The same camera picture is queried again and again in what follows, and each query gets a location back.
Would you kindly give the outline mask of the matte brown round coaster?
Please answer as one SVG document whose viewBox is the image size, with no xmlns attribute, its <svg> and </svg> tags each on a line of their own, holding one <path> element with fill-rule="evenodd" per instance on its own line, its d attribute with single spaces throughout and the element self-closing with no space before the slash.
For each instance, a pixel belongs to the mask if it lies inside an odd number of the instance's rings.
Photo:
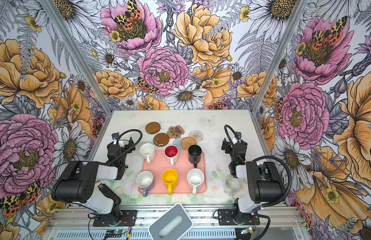
<svg viewBox="0 0 371 240">
<path fill-rule="evenodd" d="M 157 134 L 161 130 L 161 125 L 158 122 L 150 122 L 146 125 L 145 130 L 148 134 Z"/>
</svg>

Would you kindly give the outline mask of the clear glass round coaster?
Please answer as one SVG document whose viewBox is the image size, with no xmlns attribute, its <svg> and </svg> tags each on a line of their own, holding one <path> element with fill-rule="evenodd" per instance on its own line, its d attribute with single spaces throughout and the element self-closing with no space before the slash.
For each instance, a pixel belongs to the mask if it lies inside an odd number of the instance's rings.
<svg viewBox="0 0 371 240">
<path fill-rule="evenodd" d="M 200 143 L 203 140 L 203 133 L 198 130 L 191 131 L 188 136 L 195 139 L 197 143 Z"/>
</svg>

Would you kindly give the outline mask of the black mug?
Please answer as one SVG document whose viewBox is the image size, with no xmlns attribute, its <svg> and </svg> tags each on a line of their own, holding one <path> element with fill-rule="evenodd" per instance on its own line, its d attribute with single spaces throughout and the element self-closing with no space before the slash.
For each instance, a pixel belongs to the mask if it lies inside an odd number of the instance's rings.
<svg viewBox="0 0 371 240">
<path fill-rule="evenodd" d="M 194 168 L 197 168 L 197 164 L 201 160 L 202 149 L 198 145 L 192 145 L 188 148 L 188 161 L 193 164 Z"/>
</svg>

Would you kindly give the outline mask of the glossy brown round coaster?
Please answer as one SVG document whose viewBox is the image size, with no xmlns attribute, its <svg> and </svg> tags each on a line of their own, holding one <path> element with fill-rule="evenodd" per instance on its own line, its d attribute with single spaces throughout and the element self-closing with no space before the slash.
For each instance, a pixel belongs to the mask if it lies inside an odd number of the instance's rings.
<svg viewBox="0 0 371 240">
<path fill-rule="evenodd" d="M 165 133 L 159 133 L 154 136 L 153 142 L 157 147 L 164 147 L 170 141 L 169 135 Z"/>
</svg>

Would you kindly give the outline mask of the woven wicker round coaster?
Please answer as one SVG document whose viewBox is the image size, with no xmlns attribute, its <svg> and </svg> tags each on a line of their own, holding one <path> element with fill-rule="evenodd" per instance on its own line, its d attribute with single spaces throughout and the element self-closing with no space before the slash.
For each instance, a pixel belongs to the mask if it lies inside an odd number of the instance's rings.
<svg viewBox="0 0 371 240">
<path fill-rule="evenodd" d="M 188 150 L 193 145 L 197 145 L 197 141 L 192 137 L 186 137 L 181 140 L 181 147 L 184 150 Z"/>
</svg>

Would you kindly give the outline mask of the brown paw print coaster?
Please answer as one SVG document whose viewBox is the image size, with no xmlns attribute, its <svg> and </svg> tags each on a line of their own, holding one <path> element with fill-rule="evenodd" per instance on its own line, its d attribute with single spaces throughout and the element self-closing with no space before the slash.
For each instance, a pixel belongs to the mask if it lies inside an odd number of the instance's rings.
<svg viewBox="0 0 371 240">
<path fill-rule="evenodd" d="M 179 139 L 184 133 L 185 130 L 179 125 L 169 127 L 167 131 L 167 135 L 170 139 Z"/>
</svg>

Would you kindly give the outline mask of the grey blue round coaster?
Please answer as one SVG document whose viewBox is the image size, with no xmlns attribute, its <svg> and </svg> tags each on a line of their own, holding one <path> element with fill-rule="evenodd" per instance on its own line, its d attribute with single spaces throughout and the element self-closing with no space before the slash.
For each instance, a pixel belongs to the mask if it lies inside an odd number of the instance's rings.
<svg viewBox="0 0 371 240">
<path fill-rule="evenodd" d="M 182 140 L 183 138 L 178 138 L 178 139 L 175 139 L 173 142 L 173 145 L 176 146 L 179 150 L 184 150 L 181 144 Z"/>
</svg>

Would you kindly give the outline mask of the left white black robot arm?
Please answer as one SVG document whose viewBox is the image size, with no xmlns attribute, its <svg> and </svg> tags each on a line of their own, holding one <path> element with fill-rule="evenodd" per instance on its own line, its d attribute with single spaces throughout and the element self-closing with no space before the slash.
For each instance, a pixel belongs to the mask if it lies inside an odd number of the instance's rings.
<svg viewBox="0 0 371 240">
<path fill-rule="evenodd" d="M 122 134 L 112 134 L 113 141 L 107 145 L 105 163 L 97 161 L 74 161 L 67 164 L 52 187 L 53 200 L 66 204 L 83 206 L 95 215 L 95 223 L 101 225 L 119 224 L 121 198 L 105 184 L 96 186 L 96 181 L 121 180 L 128 166 L 127 154 L 136 149 L 143 133 L 131 129 Z"/>
</svg>

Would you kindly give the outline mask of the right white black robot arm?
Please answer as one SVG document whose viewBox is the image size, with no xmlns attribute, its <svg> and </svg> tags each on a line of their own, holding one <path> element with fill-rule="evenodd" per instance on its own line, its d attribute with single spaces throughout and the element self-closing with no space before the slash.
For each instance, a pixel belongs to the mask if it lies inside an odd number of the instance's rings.
<svg viewBox="0 0 371 240">
<path fill-rule="evenodd" d="M 287 164 L 275 156 L 262 156 L 246 161 L 247 143 L 241 133 L 224 126 L 221 150 L 230 156 L 230 175 L 247 181 L 248 193 L 235 199 L 231 213 L 218 211 L 221 225 L 258 224 L 257 212 L 283 202 L 292 188 L 292 173 Z"/>
</svg>

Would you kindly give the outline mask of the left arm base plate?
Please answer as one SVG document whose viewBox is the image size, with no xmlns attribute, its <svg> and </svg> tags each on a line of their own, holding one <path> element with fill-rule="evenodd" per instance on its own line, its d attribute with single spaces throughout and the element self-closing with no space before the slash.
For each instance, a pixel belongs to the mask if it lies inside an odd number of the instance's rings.
<svg viewBox="0 0 371 240">
<path fill-rule="evenodd" d="M 94 227 L 133 227 L 137 218 L 136 210 L 121 210 L 120 220 L 112 214 L 99 215 L 93 222 Z"/>
</svg>

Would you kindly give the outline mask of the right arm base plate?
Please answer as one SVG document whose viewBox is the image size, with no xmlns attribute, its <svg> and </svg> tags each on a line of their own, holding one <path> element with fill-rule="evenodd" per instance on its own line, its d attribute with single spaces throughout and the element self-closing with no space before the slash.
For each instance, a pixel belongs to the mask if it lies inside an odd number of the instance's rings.
<svg viewBox="0 0 371 240">
<path fill-rule="evenodd" d="M 216 217 L 220 226 L 254 226 L 260 224 L 257 216 L 234 212 L 232 209 L 218 209 Z"/>
</svg>

